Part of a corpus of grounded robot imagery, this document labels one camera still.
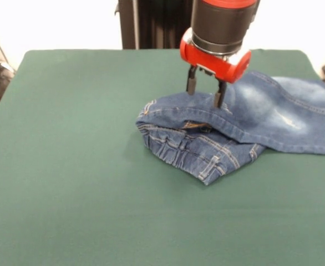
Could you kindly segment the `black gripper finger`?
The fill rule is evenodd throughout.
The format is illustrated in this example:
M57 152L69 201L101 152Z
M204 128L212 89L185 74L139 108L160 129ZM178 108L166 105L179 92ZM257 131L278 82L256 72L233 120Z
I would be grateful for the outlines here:
M197 66L190 65L190 69L187 74L186 92L189 95L194 95L196 89L196 71Z
M220 108L224 101L225 93L227 90L227 82L223 80L218 80L219 88L214 97L214 107Z

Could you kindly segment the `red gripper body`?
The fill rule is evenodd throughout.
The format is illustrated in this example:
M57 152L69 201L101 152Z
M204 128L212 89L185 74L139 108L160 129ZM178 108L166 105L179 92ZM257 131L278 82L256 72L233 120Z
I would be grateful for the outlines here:
M181 58L194 67L200 67L211 73L218 80L234 83L246 71L251 51L241 48L233 55L213 55L200 50L192 42L192 28L188 28L180 42Z

